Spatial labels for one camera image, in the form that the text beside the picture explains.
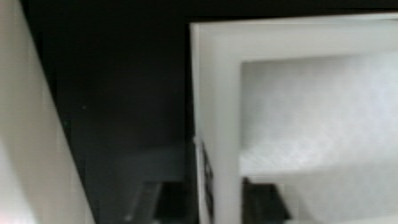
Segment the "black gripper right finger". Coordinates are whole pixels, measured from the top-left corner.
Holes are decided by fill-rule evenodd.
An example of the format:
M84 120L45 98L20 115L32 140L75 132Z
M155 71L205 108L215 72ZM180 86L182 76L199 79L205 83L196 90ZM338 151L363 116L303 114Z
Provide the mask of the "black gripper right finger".
M292 214L278 186L269 183L242 182L244 224L287 224Z

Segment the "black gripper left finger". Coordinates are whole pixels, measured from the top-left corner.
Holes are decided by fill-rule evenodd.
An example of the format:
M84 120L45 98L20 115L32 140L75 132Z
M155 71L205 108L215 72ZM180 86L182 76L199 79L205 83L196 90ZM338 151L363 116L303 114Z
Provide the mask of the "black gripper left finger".
M125 224L189 224L187 196L182 182L144 182L125 215Z

